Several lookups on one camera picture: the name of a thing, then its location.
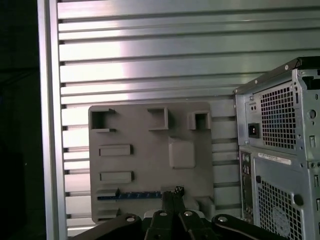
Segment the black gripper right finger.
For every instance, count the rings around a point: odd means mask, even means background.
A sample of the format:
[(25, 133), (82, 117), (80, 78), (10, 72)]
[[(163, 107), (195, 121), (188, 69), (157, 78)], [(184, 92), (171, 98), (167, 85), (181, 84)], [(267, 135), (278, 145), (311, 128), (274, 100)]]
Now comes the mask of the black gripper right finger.
[(283, 236), (270, 232), (244, 220), (227, 214), (215, 215), (210, 221), (185, 208), (185, 190), (176, 186), (173, 205), (184, 231), (191, 240), (284, 240)]

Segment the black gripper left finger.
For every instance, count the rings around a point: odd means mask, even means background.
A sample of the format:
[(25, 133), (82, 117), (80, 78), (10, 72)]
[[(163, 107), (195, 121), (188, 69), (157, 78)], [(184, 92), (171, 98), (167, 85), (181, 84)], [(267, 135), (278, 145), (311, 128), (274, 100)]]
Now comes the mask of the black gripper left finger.
[(73, 240), (170, 240), (174, 218), (174, 194), (162, 194), (162, 209), (140, 218), (133, 213), (117, 216), (74, 237)]

